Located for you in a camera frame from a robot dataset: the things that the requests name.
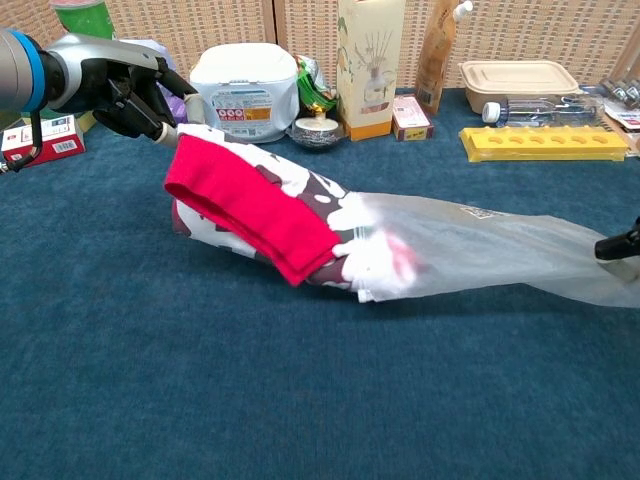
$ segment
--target small box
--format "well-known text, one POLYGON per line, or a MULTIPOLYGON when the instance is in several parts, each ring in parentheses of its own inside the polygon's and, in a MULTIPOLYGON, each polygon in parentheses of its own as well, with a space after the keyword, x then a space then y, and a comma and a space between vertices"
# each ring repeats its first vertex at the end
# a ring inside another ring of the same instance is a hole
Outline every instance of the small box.
MULTIPOLYGON (((41 124, 42 152, 27 167, 86 151, 82 130, 73 115, 45 120, 41 124)), ((31 125, 11 128, 4 131, 2 154, 6 161, 15 162, 26 156, 32 145, 31 125)))
POLYGON ((393 100, 393 133, 401 142, 433 136, 433 123, 413 95, 399 95, 393 100))

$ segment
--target red sock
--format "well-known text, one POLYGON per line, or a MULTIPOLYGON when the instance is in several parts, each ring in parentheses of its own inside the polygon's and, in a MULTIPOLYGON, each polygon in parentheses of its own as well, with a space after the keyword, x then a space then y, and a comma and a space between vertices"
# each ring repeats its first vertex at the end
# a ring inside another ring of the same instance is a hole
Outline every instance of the red sock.
POLYGON ((340 237, 320 217, 218 144, 181 136, 165 188, 268 257, 292 285, 335 258, 340 237))

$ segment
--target robotic arm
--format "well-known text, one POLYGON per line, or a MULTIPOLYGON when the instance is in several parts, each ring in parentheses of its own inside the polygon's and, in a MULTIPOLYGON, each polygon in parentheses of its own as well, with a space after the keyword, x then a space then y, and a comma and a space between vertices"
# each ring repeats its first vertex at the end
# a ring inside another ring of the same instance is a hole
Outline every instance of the robotic arm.
POLYGON ((33 128, 30 154, 0 162, 0 175, 18 172, 40 154, 45 107, 67 114, 92 110, 120 135, 172 145, 176 122, 159 82, 185 101, 190 121, 204 123, 202 97, 150 48, 67 34, 42 49, 23 33, 0 29, 0 66, 0 110, 29 112, 33 128))

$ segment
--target beige plastic container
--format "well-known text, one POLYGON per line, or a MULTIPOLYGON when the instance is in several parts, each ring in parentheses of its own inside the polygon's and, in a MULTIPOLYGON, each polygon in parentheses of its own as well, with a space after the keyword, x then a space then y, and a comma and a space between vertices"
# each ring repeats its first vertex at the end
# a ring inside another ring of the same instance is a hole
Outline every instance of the beige plastic container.
POLYGON ((578 82, 561 65, 546 60, 471 61, 458 65, 471 109, 482 113, 487 102, 507 97, 580 93, 578 82))

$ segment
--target blue ring on robot arm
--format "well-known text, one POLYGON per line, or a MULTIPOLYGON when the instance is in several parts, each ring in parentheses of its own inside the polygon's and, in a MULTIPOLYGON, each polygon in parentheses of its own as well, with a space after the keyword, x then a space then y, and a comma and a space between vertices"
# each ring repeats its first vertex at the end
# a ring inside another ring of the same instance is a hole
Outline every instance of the blue ring on robot arm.
POLYGON ((31 40, 23 33, 15 30, 8 30, 15 38, 20 42, 22 48, 24 48, 29 64, 31 65, 31 77, 33 78, 33 89, 31 90, 31 98, 27 104, 21 108, 25 112, 33 112, 44 101, 46 80, 44 76, 44 66, 40 60, 40 55, 36 47, 31 43, 31 40))

